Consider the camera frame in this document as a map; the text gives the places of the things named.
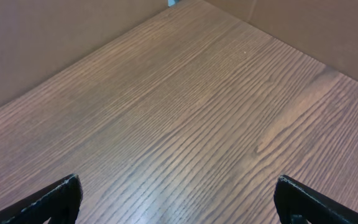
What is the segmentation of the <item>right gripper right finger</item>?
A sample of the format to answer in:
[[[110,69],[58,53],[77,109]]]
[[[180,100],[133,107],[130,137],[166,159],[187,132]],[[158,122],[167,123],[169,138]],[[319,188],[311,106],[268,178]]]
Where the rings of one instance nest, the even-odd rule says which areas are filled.
[[[357,212],[287,175],[278,178],[273,201],[281,223],[358,224]]]

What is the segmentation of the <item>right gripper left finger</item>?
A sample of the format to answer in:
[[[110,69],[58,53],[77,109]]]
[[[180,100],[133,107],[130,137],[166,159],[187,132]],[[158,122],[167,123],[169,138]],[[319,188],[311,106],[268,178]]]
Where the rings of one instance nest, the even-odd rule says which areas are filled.
[[[70,174],[0,210],[0,224],[75,223],[82,198],[80,179]]]

